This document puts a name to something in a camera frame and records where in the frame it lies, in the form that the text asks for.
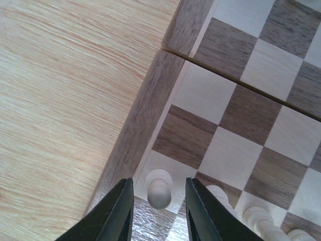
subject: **dark wooden square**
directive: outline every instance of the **dark wooden square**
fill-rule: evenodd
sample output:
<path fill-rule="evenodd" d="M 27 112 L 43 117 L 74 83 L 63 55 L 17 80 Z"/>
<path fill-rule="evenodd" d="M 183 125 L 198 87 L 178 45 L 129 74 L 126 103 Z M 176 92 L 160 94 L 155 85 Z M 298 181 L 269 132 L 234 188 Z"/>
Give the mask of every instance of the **dark wooden square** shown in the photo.
<path fill-rule="evenodd" d="M 194 59 L 240 79 L 256 41 L 252 35 L 212 18 Z"/>
<path fill-rule="evenodd" d="M 321 143 L 315 152 L 310 167 L 317 172 L 321 172 Z"/>
<path fill-rule="evenodd" d="M 237 85 L 220 126 L 263 146 L 280 110 L 279 103 Z"/>
<path fill-rule="evenodd" d="M 171 106 L 153 150 L 198 169 L 217 125 Z"/>
<path fill-rule="evenodd" d="M 321 118 L 321 69 L 303 62 L 286 102 Z"/>
<path fill-rule="evenodd" d="M 281 229 L 286 234 L 294 229 L 302 229 L 314 237 L 315 240 L 321 240 L 321 226 L 289 212 L 285 216 Z"/>
<path fill-rule="evenodd" d="M 306 170 L 307 166 L 264 147 L 244 191 L 288 210 Z"/>
<path fill-rule="evenodd" d="M 321 21 L 321 13 L 296 1 L 276 0 L 260 39 L 304 58 Z"/>

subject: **chessboard border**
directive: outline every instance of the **chessboard border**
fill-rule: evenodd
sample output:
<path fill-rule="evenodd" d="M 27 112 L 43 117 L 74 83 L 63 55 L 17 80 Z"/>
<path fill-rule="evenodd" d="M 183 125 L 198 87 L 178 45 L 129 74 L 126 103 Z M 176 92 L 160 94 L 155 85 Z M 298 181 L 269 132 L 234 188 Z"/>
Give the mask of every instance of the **chessboard border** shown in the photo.
<path fill-rule="evenodd" d="M 120 179 L 134 176 L 184 63 L 185 59 L 164 50 L 156 53 L 84 215 Z"/>

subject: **white chess piece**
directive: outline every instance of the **white chess piece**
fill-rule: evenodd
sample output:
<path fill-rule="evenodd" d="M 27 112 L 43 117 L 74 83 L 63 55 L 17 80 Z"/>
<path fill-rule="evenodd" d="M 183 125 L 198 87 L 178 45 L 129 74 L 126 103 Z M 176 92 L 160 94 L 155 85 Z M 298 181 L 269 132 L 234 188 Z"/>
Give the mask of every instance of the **white chess piece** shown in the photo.
<path fill-rule="evenodd" d="M 147 200 L 155 209 L 166 208 L 172 199 L 171 188 L 173 180 L 171 175 L 163 169 L 155 169 L 146 176 Z"/>
<path fill-rule="evenodd" d="M 306 231 L 294 229 L 287 234 L 291 241 L 315 241 Z"/>
<path fill-rule="evenodd" d="M 208 185 L 206 188 L 216 197 L 217 200 L 220 201 L 220 203 L 223 204 L 223 206 L 230 212 L 230 214 L 238 219 L 237 212 L 229 203 L 229 198 L 222 188 L 216 185 Z"/>
<path fill-rule="evenodd" d="M 272 216 L 261 207 L 246 210 L 243 222 L 265 241 L 291 241 L 279 227 L 274 226 Z"/>

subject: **chess piece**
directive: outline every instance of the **chess piece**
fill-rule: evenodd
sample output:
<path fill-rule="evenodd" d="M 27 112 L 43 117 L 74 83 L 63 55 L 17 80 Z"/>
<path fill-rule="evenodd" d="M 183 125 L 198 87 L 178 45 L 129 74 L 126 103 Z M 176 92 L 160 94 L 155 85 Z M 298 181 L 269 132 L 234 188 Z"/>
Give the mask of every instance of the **chess piece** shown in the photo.
<path fill-rule="evenodd" d="M 146 176 L 147 200 L 155 209 L 166 208 L 172 199 L 171 188 L 173 180 L 171 175 L 163 169 L 155 169 Z"/>
<path fill-rule="evenodd" d="M 294 229 L 287 234 L 291 241 L 315 241 L 307 232 L 301 229 Z"/>
<path fill-rule="evenodd" d="M 246 210 L 243 222 L 265 241 L 291 241 L 279 227 L 274 226 L 272 216 L 261 207 Z"/>
<path fill-rule="evenodd" d="M 237 212 L 229 203 L 229 198 L 222 188 L 216 185 L 208 185 L 206 186 L 206 188 L 216 197 L 217 200 L 220 201 L 220 203 L 223 204 L 223 206 L 230 212 L 230 214 L 232 214 L 235 218 L 238 219 Z"/>

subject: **chessboard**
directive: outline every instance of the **chessboard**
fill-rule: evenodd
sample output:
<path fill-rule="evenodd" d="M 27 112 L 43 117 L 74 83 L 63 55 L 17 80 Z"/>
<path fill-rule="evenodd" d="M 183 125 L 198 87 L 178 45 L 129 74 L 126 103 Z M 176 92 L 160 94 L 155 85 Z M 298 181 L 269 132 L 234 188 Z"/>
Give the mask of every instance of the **chessboard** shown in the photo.
<path fill-rule="evenodd" d="M 134 175 L 140 203 L 150 171 L 173 178 L 167 214 L 149 215 L 147 227 L 167 223 L 155 240 L 188 240 L 187 177 L 220 186 L 240 219 L 261 206 L 285 232 L 301 228 L 320 240 L 321 123 L 188 61 L 177 85 Z"/>
<path fill-rule="evenodd" d="M 132 240 L 188 240 L 185 180 L 220 186 L 240 220 L 269 211 L 321 240 L 321 8 L 307 0 L 181 0 L 85 212 L 133 177 Z M 173 178 L 147 202 L 146 175 Z"/>
<path fill-rule="evenodd" d="M 321 2 L 182 0 L 163 46 L 321 120 Z"/>

